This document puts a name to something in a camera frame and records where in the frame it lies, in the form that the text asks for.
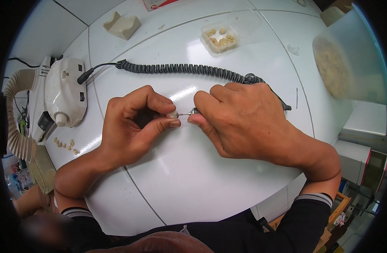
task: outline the left hand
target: left hand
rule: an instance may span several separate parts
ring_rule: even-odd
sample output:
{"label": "left hand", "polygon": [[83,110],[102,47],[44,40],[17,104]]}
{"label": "left hand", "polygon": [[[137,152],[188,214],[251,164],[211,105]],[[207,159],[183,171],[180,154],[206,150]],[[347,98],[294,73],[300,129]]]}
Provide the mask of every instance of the left hand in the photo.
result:
{"label": "left hand", "polygon": [[[179,119],[166,114],[176,109],[172,101],[156,93],[150,85],[141,87],[123,98],[112,98],[106,109],[99,153],[114,170],[139,161],[154,140],[168,128],[181,126]],[[141,114],[150,112],[149,122],[141,124]]]}

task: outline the flexible hose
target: flexible hose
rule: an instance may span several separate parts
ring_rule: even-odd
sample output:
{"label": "flexible hose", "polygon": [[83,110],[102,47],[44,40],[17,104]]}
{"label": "flexible hose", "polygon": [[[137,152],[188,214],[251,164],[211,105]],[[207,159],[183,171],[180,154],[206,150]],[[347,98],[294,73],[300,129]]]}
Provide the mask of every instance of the flexible hose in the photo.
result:
{"label": "flexible hose", "polygon": [[[137,74],[165,74],[165,73],[190,73],[190,74],[205,74],[212,77],[219,77],[230,80],[235,83],[242,84],[255,84],[265,83],[265,81],[257,77],[256,75],[249,73],[246,76],[237,74],[231,70],[211,67],[206,65],[193,65],[193,64],[152,64],[141,65],[128,62],[126,59],[121,60],[115,64],[118,69],[123,69]],[[281,101],[283,110],[292,110],[292,107],[285,104],[282,99],[271,89],[271,91]]]}
{"label": "flexible hose", "polygon": [[8,112],[8,148],[16,157],[29,163],[35,162],[36,141],[21,135],[16,129],[13,100],[16,93],[32,89],[35,77],[36,74],[33,69],[19,70],[8,79],[4,89],[6,110]]}

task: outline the clear plastic box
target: clear plastic box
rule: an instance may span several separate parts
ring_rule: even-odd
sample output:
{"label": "clear plastic box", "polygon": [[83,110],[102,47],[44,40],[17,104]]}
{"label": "clear plastic box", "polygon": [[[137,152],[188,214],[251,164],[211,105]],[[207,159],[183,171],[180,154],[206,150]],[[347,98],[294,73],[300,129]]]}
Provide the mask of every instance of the clear plastic box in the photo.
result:
{"label": "clear plastic box", "polygon": [[[241,2],[227,16],[227,21],[212,23],[201,28],[202,42],[205,42],[213,52],[222,53],[239,46],[241,39],[247,38],[260,25],[261,18],[246,3]],[[221,28],[225,28],[226,33],[220,33]],[[215,29],[216,33],[208,36],[212,29]],[[216,46],[210,39],[215,38],[219,42],[227,35],[233,36],[235,41],[220,47]]]}
{"label": "clear plastic box", "polygon": [[387,105],[387,65],[378,40],[355,6],[313,39],[313,54],[334,98]]}

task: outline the red and white box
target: red and white box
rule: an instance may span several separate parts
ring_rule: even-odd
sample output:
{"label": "red and white box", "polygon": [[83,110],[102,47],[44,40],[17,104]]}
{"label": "red and white box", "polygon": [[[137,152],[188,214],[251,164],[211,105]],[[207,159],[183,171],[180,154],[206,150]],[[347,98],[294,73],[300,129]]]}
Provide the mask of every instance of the red and white box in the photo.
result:
{"label": "red and white box", "polygon": [[157,8],[163,7],[164,5],[167,5],[176,1],[178,0],[143,0],[148,11],[155,10]]}

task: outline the table surface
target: table surface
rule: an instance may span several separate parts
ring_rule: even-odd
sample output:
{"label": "table surface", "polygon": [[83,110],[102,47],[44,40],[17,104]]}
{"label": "table surface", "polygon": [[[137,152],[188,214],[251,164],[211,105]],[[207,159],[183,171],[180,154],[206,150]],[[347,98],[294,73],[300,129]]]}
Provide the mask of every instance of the table surface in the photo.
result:
{"label": "table surface", "polygon": [[[64,52],[80,58],[85,69],[127,59],[137,64],[193,63],[254,73],[292,106],[286,118],[305,134],[331,143],[349,118],[353,103],[333,99],[314,62],[312,40],[325,25],[311,0],[302,7],[291,0],[246,3],[262,25],[238,48],[213,57],[200,40],[201,27],[225,21],[234,0],[181,1],[147,12],[142,1],[125,1],[100,17]],[[136,15],[142,25],[125,41],[107,33],[102,23],[113,11]],[[298,55],[288,50],[297,48]],[[57,128],[44,141],[56,169],[75,159],[58,148],[74,140],[85,154],[101,142],[103,117],[110,98],[150,84],[169,97],[179,112],[189,111],[198,90],[209,91],[226,80],[193,74],[134,74],[106,66],[87,81],[88,107],[74,128]],[[131,236],[154,227],[195,221],[218,221],[246,210],[280,191],[300,171],[263,161],[224,159],[199,128],[181,118],[136,164],[101,178],[86,197],[102,230]]]}

